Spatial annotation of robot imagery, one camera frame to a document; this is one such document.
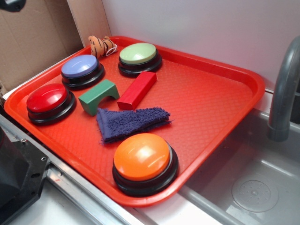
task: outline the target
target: sink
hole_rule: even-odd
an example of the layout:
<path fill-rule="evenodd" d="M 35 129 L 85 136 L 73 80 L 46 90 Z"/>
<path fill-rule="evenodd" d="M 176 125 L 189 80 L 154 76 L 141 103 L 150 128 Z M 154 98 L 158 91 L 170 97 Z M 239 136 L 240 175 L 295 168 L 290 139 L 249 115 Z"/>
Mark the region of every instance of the sink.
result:
<path fill-rule="evenodd" d="M 192 175 L 180 194 L 229 225 L 300 221 L 300 126 L 267 138 L 269 115 L 253 109 Z"/>

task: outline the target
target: faucet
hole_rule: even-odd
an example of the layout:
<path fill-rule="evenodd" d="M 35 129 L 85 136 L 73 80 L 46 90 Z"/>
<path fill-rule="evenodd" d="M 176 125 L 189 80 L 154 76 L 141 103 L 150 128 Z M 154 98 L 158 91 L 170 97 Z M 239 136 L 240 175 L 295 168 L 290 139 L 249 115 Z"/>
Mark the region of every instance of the faucet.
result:
<path fill-rule="evenodd" d="M 293 107 L 295 96 L 300 97 L 299 80 L 300 36 L 290 43 L 276 81 L 267 133 L 273 141 L 283 142 L 289 136 L 291 115 L 297 113 L 297 108 Z"/>

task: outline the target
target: terry cloth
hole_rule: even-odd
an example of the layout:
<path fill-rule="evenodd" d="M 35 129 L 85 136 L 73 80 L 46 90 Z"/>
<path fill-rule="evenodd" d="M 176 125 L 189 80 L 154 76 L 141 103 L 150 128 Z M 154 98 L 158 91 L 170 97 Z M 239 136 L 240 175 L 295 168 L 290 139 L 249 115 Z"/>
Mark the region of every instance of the terry cloth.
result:
<path fill-rule="evenodd" d="M 98 108 L 97 122 L 103 142 L 112 143 L 171 123 L 169 116 L 170 113 L 159 107 L 120 112 Z"/>

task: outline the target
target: tray rim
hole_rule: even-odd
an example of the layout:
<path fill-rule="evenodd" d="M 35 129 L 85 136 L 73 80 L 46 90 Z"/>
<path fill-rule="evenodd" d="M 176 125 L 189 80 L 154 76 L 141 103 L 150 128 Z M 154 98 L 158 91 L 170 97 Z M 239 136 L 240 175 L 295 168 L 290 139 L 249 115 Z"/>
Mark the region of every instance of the tray rim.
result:
<path fill-rule="evenodd" d="M 115 42 L 116 44 L 119 44 L 121 46 L 127 46 L 130 44 L 134 44 L 137 42 L 143 42 L 140 40 L 136 40 L 129 37 L 124 36 L 114 36 L 111 37 L 111 40 Z M 105 190 L 99 188 L 101 191 L 106 193 L 110 198 L 115 200 L 117 203 L 124 205 L 124 206 L 130 206 L 130 207 L 145 207 L 145 206 L 151 206 L 157 203 L 160 203 L 162 201 L 165 201 L 166 199 L 170 198 L 174 194 L 178 192 L 178 190 L 183 186 L 183 184 L 189 179 L 189 177 L 200 167 L 200 165 L 209 157 L 209 155 L 214 151 L 216 146 L 218 146 L 224 137 L 228 136 L 230 132 L 239 124 L 239 122 L 252 110 L 252 108 L 255 106 L 255 104 L 262 98 L 262 96 L 265 93 L 265 84 L 263 79 L 255 72 L 252 72 L 247 69 L 243 69 L 240 67 L 232 66 L 226 63 L 218 62 L 215 60 L 210 60 L 207 58 L 203 58 L 200 56 L 191 55 L 188 53 L 172 50 L 166 47 L 162 47 L 159 45 L 154 46 L 158 49 L 160 54 L 162 55 L 163 59 L 170 60 L 176 63 L 180 63 L 183 65 L 188 65 L 190 67 L 210 72 L 212 74 L 216 74 L 219 76 L 223 76 L 228 79 L 232 79 L 238 82 L 241 82 L 245 85 L 247 85 L 252 93 L 253 96 L 251 100 L 244 105 L 244 107 L 235 115 L 235 117 L 221 130 L 221 132 L 215 136 L 215 138 L 203 149 L 201 154 L 186 168 L 185 171 L 183 171 L 180 174 L 180 179 L 176 179 L 167 189 L 164 191 L 157 193 L 155 195 L 151 195 L 144 198 L 136 198 L 136 197 L 130 197 L 130 196 L 123 196 L 122 194 L 115 192 L 114 188 L 108 185 L 108 187 L 105 188 L 106 191 L 112 191 L 115 192 L 114 196 L 107 194 Z M 33 83 L 36 85 L 42 86 L 45 82 L 50 81 L 51 79 L 57 77 L 57 72 L 61 69 L 62 65 L 69 60 L 70 58 L 73 58 L 75 56 L 81 55 L 83 53 L 87 53 L 90 50 L 90 46 L 87 46 L 80 51 L 76 52 L 75 54 L 71 55 L 70 57 L 65 58 L 61 62 L 55 64 L 54 66 L 50 67 L 43 73 L 41 73 L 39 76 L 33 78 L 32 80 L 28 81 L 25 85 L 21 86 L 20 88 L 16 89 L 6 100 L 4 104 L 5 111 L 13 117 L 16 121 L 18 121 L 22 126 L 24 126 L 29 132 L 31 132 L 36 138 L 38 138 L 40 141 L 44 141 L 47 139 L 47 136 L 36 130 L 36 126 L 29 123 L 25 118 L 23 118 L 22 115 L 20 115 L 17 110 L 15 109 L 16 102 L 18 103 L 20 100 L 22 100 L 26 95 L 30 94 L 34 89 L 32 88 Z M 224 71 L 235 71 L 239 72 L 241 76 L 238 77 L 238 79 L 233 79 L 233 76 L 230 73 L 224 73 Z M 57 148 L 56 143 L 46 144 L 50 149 Z M 91 180 L 98 179 L 95 174 L 93 174 L 91 171 L 89 171 L 84 166 L 78 166 L 75 168 L 77 171 L 80 169 L 79 172 L 83 177 L 88 176 L 91 183 L 93 183 Z M 101 180 L 101 185 L 106 185 L 107 181 Z"/>

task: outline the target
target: sponge cloth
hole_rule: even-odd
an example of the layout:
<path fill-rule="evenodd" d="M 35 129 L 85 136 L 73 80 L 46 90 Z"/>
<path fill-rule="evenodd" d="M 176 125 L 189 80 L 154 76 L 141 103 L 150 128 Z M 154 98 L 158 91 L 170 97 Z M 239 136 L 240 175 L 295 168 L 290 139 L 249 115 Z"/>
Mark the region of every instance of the sponge cloth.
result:
<path fill-rule="evenodd" d="M 121 112 L 98 108 L 97 122 L 103 142 L 112 143 L 169 124 L 169 116 L 159 107 Z"/>

